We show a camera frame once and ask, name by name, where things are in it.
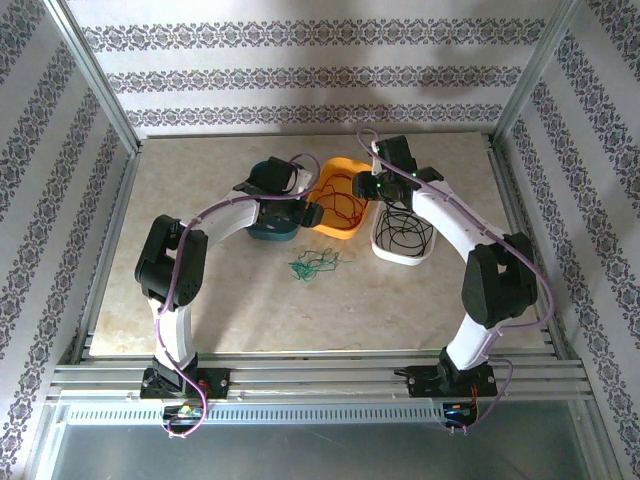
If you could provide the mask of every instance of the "beige tabletop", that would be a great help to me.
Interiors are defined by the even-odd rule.
[[[420,167],[431,165],[472,208],[507,230],[507,222],[478,133],[408,135]],[[310,152],[325,162],[343,156],[367,161],[351,135],[149,140],[133,192],[91,346],[92,355],[140,355],[154,350],[153,319],[133,270],[155,217],[189,218],[246,179],[273,155]],[[426,349],[446,345],[460,325],[464,262],[438,236],[417,267],[379,259],[369,234],[375,209],[351,240],[301,229],[289,242],[255,240],[237,232],[207,254],[205,279],[193,303],[200,352]],[[305,250],[331,247],[349,263],[296,280],[288,263]],[[529,309],[521,321],[534,319]],[[501,347],[543,346],[538,331],[517,332]]]

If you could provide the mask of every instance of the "red wire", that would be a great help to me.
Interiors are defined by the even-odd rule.
[[[365,209],[367,208],[367,205],[369,204],[369,201],[365,200],[363,204],[360,202],[359,199],[357,199],[353,195],[350,195],[344,192],[337,192],[336,188],[330,184],[332,179],[348,180],[349,184],[351,184],[351,181],[353,180],[351,176],[346,175],[344,173],[334,173],[333,175],[327,178],[327,180],[324,182],[324,185],[322,185],[322,187],[316,188],[315,190],[313,190],[313,192],[319,192],[321,194],[327,188],[330,188],[331,191],[329,193],[324,193],[323,195],[320,195],[318,198],[314,200],[314,202],[321,204],[320,200],[325,198],[333,198],[333,206],[323,205],[323,204],[321,205],[324,207],[325,210],[332,211],[336,215],[336,217],[346,221],[349,224],[349,226],[347,227],[335,227],[335,228],[338,228],[340,230],[350,230],[355,226],[357,226],[362,221],[362,217],[364,216],[364,212],[365,212]],[[350,213],[345,212],[344,209],[342,211],[338,209],[338,203],[337,203],[338,198],[346,198],[351,202],[352,209]]]

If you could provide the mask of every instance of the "white container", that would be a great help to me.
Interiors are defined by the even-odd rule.
[[[402,245],[397,245],[391,242],[390,233],[388,231],[385,231],[384,228],[382,228],[380,236],[378,235],[379,228],[380,228],[378,224],[380,223],[380,219],[383,216],[386,209],[387,209],[387,205],[384,202],[378,203],[378,208],[376,209],[376,216],[373,220],[373,227],[371,228],[371,236],[370,236],[371,248],[373,249],[373,253],[375,253],[378,257],[382,258],[383,260],[388,260],[390,262],[400,263],[402,265],[408,265],[408,266],[419,265],[424,261],[425,258],[431,255],[431,252],[433,252],[433,247],[436,243],[437,230],[432,226],[433,234],[429,239],[429,243],[427,244],[424,250],[424,253],[420,256],[416,256],[415,253],[416,253],[416,250],[419,250],[418,248],[406,248],[406,247],[403,247]],[[429,224],[429,222],[426,222],[422,219],[420,220],[426,224]],[[389,223],[392,227],[400,226],[402,224],[400,220],[393,219],[393,218],[389,218]],[[420,235],[417,232],[407,232],[403,236],[402,240],[403,242],[406,241],[406,244],[408,245],[411,245],[411,244],[421,245],[422,243]]]

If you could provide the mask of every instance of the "striped wallpaper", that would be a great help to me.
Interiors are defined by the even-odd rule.
[[[22,478],[128,154],[39,0],[0,0],[0,478]]]
[[[640,1],[585,1],[506,142],[625,479],[640,478],[639,35]]]
[[[557,0],[69,0],[140,135],[490,131]]]

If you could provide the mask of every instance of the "purple wire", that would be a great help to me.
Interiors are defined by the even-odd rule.
[[[295,193],[295,194],[290,194],[290,195],[247,195],[244,197],[237,197],[237,198],[233,198],[233,199],[227,199],[227,200],[223,200],[221,202],[215,203],[213,205],[208,206],[207,208],[205,208],[204,210],[202,210],[200,213],[198,213],[185,227],[184,231],[182,232],[182,235],[180,236],[180,241],[178,242],[178,248],[176,249],[176,259],[175,259],[175,263],[173,264],[173,271],[171,272],[171,282],[169,283],[169,291],[167,292],[167,298],[164,302],[164,304],[162,304],[162,306],[158,309],[158,315],[155,318],[155,331],[156,331],[156,339],[158,340],[158,343],[160,344],[160,347],[162,348],[162,350],[164,350],[165,355],[167,356],[167,358],[169,359],[169,361],[171,362],[171,364],[173,365],[173,368],[176,370],[176,372],[178,373],[178,375],[184,380],[186,381],[189,385],[191,385],[196,392],[198,392],[198,394],[200,395],[200,399],[202,400],[202,415],[200,416],[200,419],[198,420],[198,422],[191,427],[189,430],[187,430],[184,433],[181,434],[174,434],[173,431],[171,431],[171,426],[169,424],[169,428],[165,429],[167,430],[167,432],[169,432],[169,435],[171,436],[178,436],[178,437],[182,437],[185,438],[187,435],[192,434],[193,432],[195,432],[200,425],[202,425],[202,423],[205,421],[206,417],[207,417],[207,411],[208,411],[208,405],[207,405],[207,397],[204,393],[204,390],[202,388],[200,388],[200,386],[194,382],[193,380],[191,380],[180,368],[180,366],[178,365],[178,363],[171,357],[171,355],[169,355],[169,352],[167,351],[167,347],[164,343],[164,341],[162,340],[162,335],[160,333],[160,320],[162,319],[162,315],[164,315],[165,313],[167,313],[167,311],[169,310],[169,307],[171,306],[171,304],[173,303],[173,296],[175,294],[176,291],[176,285],[178,284],[178,272],[180,272],[180,266],[182,265],[182,257],[184,254],[184,245],[186,243],[187,240],[187,235],[189,235],[189,232],[191,232],[191,230],[193,230],[193,228],[198,225],[202,220],[204,220],[206,217],[208,217],[209,215],[211,215],[213,212],[220,210],[223,207],[226,207],[228,205],[232,205],[235,203],[240,203],[240,202],[247,202],[249,200],[298,200],[306,195],[308,195],[309,193],[311,193],[311,191],[313,190],[313,188],[315,187],[316,182],[318,181],[318,178],[320,177],[320,162],[318,162],[318,159],[316,157],[314,157],[313,155],[311,155],[310,153],[298,153],[297,155],[294,155],[291,160],[289,160],[290,163],[293,163],[295,160],[297,160],[300,157],[308,157],[311,160],[313,160],[315,166],[316,166],[316,172],[312,178],[312,180],[309,182],[309,187],[307,187],[306,190],[300,192],[300,193]]]
[[[496,333],[493,334],[491,336],[491,338],[489,339],[489,341],[487,342],[487,345],[482,350],[482,355],[488,355],[489,350],[491,350],[491,347],[493,346],[495,341],[498,339],[498,337],[502,336],[502,331],[503,330],[507,330],[507,329],[512,329],[512,330],[530,329],[530,328],[543,327],[544,325],[546,325],[549,322],[549,320],[551,319],[551,317],[553,316],[554,312],[555,312],[556,303],[555,303],[555,299],[554,299],[554,296],[553,296],[553,292],[551,290],[551,285],[549,284],[549,280],[547,280],[547,278],[544,276],[542,271],[536,265],[534,265],[533,262],[531,262],[527,257],[525,257],[521,252],[519,252],[518,250],[513,248],[507,242],[505,242],[504,239],[500,238],[498,235],[496,235],[492,231],[488,230],[484,226],[484,224],[482,223],[481,220],[479,220],[473,213],[471,213],[469,210],[467,210],[465,208],[465,206],[462,205],[460,202],[458,202],[455,198],[450,197],[446,192],[443,192],[438,187],[435,187],[434,185],[431,185],[430,183],[427,183],[427,182],[425,182],[423,180],[420,180],[419,178],[411,176],[411,174],[405,172],[404,170],[399,169],[398,167],[394,166],[393,164],[387,162],[385,159],[380,157],[380,155],[378,155],[373,150],[373,148],[370,147],[369,145],[367,145],[367,143],[362,139],[362,134],[363,133],[367,133],[367,132],[373,135],[374,142],[377,142],[379,140],[379,136],[378,136],[378,132],[376,132],[375,130],[373,130],[371,128],[363,128],[363,129],[358,130],[358,132],[356,133],[356,136],[358,138],[358,142],[360,143],[362,148],[364,148],[367,151],[367,153],[369,155],[371,155],[373,158],[378,160],[382,165],[384,165],[387,169],[391,170],[392,172],[395,172],[398,175],[401,175],[401,176],[407,178],[408,180],[411,180],[411,181],[417,183],[422,188],[425,188],[428,191],[433,192],[436,196],[442,198],[445,202],[449,202],[451,205],[453,205],[453,207],[456,210],[458,210],[462,214],[462,216],[464,216],[475,227],[478,228],[478,230],[480,231],[480,233],[482,235],[486,235],[491,240],[493,240],[494,242],[498,243],[502,248],[504,248],[509,253],[511,253],[518,260],[520,260],[529,270],[531,270],[535,274],[536,278],[538,279],[538,281],[542,285],[542,287],[543,287],[543,289],[545,291],[545,296],[547,298],[547,302],[548,302],[548,308],[547,308],[547,312],[546,312],[545,316],[543,318],[538,319],[535,322],[527,323],[527,324],[524,324],[524,325],[506,325],[504,327],[500,327],[496,331]],[[484,420],[487,417],[487,415],[489,415],[493,411],[493,409],[495,408],[496,404],[498,403],[500,398],[502,398],[502,396],[504,395],[505,391],[507,390],[507,386],[509,385],[509,382],[511,382],[511,377],[513,376],[513,363],[511,363],[511,361],[509,361],[506,358],[492,358],[492,361],[501,361],[501,362],[508,363],[509,364],[509,373],[507,374],[506,380],[502,384],[502,388],[500,388],[500,390],[498,391],[498,394],[493,398],[493,401],[491,402],[491,404],[489,405],[487,410],[485,410],[485,412],[482,414],[482,417],[480,417],[478,420],[476,420],[476,422],[473,423],[473,425],[471,425],[470,427],[468,427],[467,430],[470,430],[472,427],[474,427],[475,425],[479,424],[482,420]]]

